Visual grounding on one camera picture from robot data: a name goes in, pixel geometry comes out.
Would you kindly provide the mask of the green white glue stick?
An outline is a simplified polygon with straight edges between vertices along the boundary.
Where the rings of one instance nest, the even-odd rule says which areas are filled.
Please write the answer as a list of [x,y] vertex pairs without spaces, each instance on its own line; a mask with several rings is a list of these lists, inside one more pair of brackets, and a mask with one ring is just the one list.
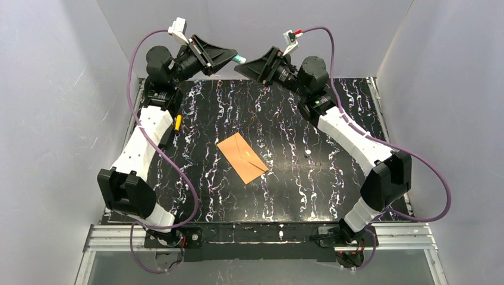
[[246,59],[240,55],[235,55],[232,60],[238,64],[244,64],[246,62]]

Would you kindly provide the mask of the orange brown envelope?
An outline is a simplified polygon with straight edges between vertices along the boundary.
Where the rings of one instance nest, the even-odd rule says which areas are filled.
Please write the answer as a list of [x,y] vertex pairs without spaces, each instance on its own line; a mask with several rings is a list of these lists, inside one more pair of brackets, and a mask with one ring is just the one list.
[[217,147],[245,184],[269,170],[240,133],[217,143]]

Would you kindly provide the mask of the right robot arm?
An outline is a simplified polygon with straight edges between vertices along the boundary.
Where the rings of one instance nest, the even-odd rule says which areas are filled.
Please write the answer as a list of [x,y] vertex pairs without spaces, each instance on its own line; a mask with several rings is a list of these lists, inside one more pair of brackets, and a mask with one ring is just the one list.
[[366,179],[353,208],[329,229],[327,236],[351,242],[388,206],[411,189],[412,158],[365,132],[339,110],[327,84],[331,81],[324,60],[306,57],[300,68],[291,58],[272,47],[261,58],[241,63],[234,70],[264,86],[278,84],[298,95],[297,108],[304,119],[335,140],[361,167]]

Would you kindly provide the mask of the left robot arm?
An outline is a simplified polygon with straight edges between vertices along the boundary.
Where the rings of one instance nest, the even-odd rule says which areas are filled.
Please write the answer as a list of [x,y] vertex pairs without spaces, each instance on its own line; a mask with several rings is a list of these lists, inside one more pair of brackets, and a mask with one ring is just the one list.
[[184,96],[179,85],[199,72],[214,74],[237,55],[235,49],[215,46],[196,34],[182,43],[176,56],[165,46],[147,51],[143,106],[133,110],[136,126],[120,156],[97,175],[106,208],[161,233],[183,225],[159,205],[147,183],[149,167],[155,154],[162,154],[159,144],[177,116]]

